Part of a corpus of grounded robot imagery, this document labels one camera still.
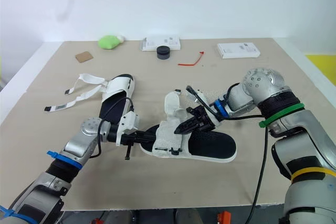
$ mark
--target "black insole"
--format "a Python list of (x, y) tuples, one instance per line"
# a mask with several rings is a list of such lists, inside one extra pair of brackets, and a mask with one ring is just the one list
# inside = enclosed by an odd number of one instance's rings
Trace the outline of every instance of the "black insole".
[[(155, 133), (159, 125), (153, 126), (147, 132)], [(154, 143), (141, 144), (146, 151), (151, 152)], [(230, 158), (236, 152), (236, 143), (225, 133), (194, 131), (188, 142), (191, 155), (213, 158)]]
[[(126, 92), (122, 91), (117, 94), (112, 95), (111, 97), (107, 98), (103, 103), (101, 104), (99, 117), (102, 118), (106, 112), (121, 98), (126, 97)], [(122, 117), (122, 112), (125, 108), (126, 99), (123, 101), (118, 102), (118, 104), (107, 114), (105, 117), (105, 121), (108, 121), (112, 124), (118, 124), (120, 121), (120, 118)]]

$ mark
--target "green sponge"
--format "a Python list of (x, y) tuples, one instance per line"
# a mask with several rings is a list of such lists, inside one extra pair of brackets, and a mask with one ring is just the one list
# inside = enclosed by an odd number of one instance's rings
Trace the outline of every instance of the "green sponge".
[(112, 49), (123, 42), (124, 37), (122, 36), (106, 35), (98, 40), (98, 45), (103, 49)]

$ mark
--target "white box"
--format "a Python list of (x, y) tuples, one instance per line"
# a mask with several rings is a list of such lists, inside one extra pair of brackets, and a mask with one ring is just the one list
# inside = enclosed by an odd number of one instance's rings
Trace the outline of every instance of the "white box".
[(150, 36), (142, 40), (141, 51), (156, 51), (159, 46), (167, 46), (170, 50), (180, 50), (180, 38), (177, 36)]
[(222, 43), (217, 44), (223, 59), (258, 57), (260, 51), (253, 43)]

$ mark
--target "white wall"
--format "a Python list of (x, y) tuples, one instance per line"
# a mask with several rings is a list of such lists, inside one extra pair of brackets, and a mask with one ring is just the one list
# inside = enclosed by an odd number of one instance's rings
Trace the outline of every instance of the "white wall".
[(336, 0), (2, 0), (3, 75), (42, 41), (289, 37), (304, 52), (336, 52)]

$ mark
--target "yellow panel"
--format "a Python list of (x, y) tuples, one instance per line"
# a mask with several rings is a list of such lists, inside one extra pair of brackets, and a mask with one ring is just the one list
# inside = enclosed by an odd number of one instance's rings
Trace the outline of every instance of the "yellow panel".
[(307, 55), (307, 57), (336, 86), (336, 55)]

